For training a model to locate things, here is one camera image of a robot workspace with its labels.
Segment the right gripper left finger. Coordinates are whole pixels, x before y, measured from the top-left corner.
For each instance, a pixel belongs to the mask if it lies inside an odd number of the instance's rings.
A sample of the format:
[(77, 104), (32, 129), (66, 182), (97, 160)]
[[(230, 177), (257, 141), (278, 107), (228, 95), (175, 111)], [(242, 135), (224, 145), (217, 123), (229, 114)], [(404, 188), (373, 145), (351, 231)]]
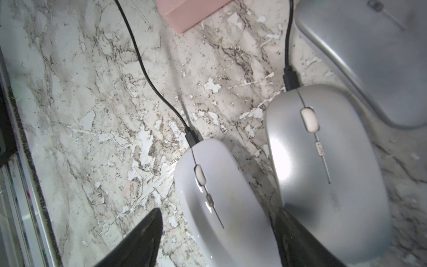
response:
[(160, 247), (163, 220), (152, 209), (137, 226), (96, 265), (98, 267), (153, 267)]

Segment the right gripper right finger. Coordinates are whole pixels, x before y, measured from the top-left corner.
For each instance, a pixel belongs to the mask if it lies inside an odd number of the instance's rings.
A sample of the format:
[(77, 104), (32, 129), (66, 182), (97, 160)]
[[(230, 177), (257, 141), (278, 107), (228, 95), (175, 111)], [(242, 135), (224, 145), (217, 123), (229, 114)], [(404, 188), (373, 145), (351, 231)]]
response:
[(285, 208), (276, 213), (274, 234), (284, 267), (345, 267)]

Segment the white wireless mouse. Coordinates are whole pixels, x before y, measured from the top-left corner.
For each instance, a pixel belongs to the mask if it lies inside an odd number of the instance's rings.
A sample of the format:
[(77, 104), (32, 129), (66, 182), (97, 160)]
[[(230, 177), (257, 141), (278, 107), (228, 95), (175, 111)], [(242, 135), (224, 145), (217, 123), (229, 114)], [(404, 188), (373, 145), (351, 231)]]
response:
[(174, 181), (208, 266), (281, 266), (270, 220), (223, 142), (204, 140), (185, 152)]

